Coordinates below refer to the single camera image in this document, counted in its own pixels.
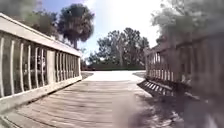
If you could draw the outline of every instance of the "foliage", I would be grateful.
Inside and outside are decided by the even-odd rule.
[[[33,12],[28,16],[26,24],[48,35],[57,37],[57,14],[46,11]]]
[[[148,44],[139,31],[131,28],[126,28],[124,32],[109,32],[98,40],[99,52],[88,58],[90,67],[97,70],[144,69],[143,49]]]
[[[189,41],[203,29],[224,20],[224,0],[168,0],[153,14],[163,42]]]
[[[16,20],[24,21],[38,4],[38,0],[0,0],[0,12]]]
[[[86,41],[93,34],[94,14],[82,4],[62,9],[58,31],[77,49],[77,41]]]

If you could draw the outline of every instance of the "sky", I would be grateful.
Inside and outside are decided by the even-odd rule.
[[[72,3],[82,3],[95,14],[94,34],[79,48],[85,48],[83,57],[98,50],[97,40],[113,30],[123,31],[126,27],[139,30],[141,36],[149,40],[150,46],[156,45],[158,27],[151,25],[151,13],[160,9],[160,0],[43,0],[47,11],[60,12]]]

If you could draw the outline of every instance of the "wooden railing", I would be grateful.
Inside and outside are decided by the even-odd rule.
[[[0,113],[81,80],[80,55],[0,13]]]
[[[164,42],[146,48],[146,77],[192,88],[202,97],[220,99],[224,96],[223,41],[222,31],[212,31],[189,42]]]

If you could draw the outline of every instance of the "white railing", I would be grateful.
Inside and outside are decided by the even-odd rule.
[[[81,80],[80,56],[0,13],[0,113]]]

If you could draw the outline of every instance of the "wooden bridge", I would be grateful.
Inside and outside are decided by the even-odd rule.
[[[0,127],[224,127],[221,31],[146,48],[144,75],[82,80],[78,51],[3,14],[0,23]]]

